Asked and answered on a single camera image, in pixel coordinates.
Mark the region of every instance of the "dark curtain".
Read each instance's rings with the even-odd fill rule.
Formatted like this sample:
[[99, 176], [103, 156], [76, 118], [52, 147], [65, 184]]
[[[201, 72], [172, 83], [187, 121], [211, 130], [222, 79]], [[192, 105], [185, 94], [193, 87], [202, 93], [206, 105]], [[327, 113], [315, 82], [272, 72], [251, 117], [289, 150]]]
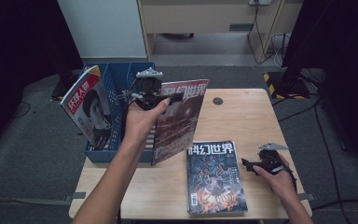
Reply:
[[26, 85], [56, 74], [72, 85], [82, 66], [57, 1], [0, 0], [0, 132]]
[[324, 108], [344, 149], [358, 152], [358, 2], [305, 0], [283, 66], [297, 77], [301, 68], [325, 71]]

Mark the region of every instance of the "illustrated cover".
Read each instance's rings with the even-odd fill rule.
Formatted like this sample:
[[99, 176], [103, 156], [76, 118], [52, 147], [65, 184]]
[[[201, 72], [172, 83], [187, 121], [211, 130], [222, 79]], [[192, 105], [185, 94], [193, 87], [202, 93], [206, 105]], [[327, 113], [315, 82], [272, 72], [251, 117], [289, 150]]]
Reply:
[[194, 142], [186, 162], [189, 214], [248, 210], [233, 141]]
[[181, 102], [173, 102], [158, 118], [152, 165], [191, 147], [208, 84], [208, 79], [162, 83], [161, 95], [184, 95]]
[[60, 105], [87, 137], [91, 150], [108, 149], [112, 119], [98, 65], [85, 68]]

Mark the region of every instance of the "white cabinet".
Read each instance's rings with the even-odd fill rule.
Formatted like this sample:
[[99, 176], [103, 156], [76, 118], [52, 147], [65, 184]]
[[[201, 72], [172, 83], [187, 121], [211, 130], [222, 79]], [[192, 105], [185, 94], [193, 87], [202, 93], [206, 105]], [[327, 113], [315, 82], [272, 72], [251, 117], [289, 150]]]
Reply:
[[136, 0], [58, 0], [82, 58], [146, 58]]

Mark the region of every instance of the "open magazine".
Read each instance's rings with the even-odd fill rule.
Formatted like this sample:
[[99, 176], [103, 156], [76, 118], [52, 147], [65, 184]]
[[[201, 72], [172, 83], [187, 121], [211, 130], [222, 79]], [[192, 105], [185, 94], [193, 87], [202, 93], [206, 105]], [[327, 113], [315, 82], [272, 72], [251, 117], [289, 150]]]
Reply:
[[85, 68], [77, 82], [63, 96], [61, 106], [89, 140], [92, 149], [107, 149], [112, 119], [98, 65]]
[[208, 84], [208, 79], [162, 83], [161, 95], [184, 95], [182, 101], [172, 103], [158, 118], [152, 165], [191, 147]]

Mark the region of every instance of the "wooden table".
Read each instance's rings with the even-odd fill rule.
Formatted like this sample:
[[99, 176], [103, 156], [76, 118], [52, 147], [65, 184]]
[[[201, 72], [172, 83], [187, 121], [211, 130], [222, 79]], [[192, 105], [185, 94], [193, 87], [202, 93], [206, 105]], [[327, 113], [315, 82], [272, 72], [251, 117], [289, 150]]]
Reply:
[[[215, 105], [213, 99], [223, 100]], [[241, 158], [259, 161], [258, 146], [268, 142], [286, 145], [266, 91], [261, 89], [208, 89], [200, 112], [195, 141], [234, 140], [248, 211], [224, 219], [287, 218], [278, 198], [260, 176], [247, 172]], [[300, 178], [289, 150], [279, 151], [289, 161], [297, 178], [298, 193], [303, 193]], [[76, 192], [90, 195], [107, 164], [88, 159]], [[85, 199], [73, 199], [69, 216], [74, 217]], [[311, 215], [310, 204], [302, 201]], [[136, 170], [121, 205], [123, 219], [189, 219], [187, 213], [186, 153], [183, 151], [156, 166], [141, 164]]]

